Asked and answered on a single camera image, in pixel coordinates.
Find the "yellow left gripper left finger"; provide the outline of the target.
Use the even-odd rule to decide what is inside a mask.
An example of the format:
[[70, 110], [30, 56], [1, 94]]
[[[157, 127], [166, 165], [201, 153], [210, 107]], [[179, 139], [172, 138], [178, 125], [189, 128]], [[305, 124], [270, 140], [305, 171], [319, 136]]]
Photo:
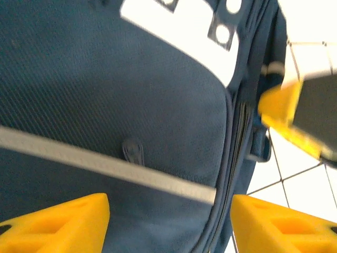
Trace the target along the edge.
[[1, 222], [1, 252], [102, 252], [110, 207], [95, 193]]

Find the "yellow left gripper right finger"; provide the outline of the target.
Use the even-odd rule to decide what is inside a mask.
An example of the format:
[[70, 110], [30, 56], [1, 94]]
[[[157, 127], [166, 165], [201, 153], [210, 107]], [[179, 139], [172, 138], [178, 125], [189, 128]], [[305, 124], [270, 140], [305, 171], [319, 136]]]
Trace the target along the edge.
[[336, 223], [243, 194], [230, 218], [239, 252], [336, 253]]

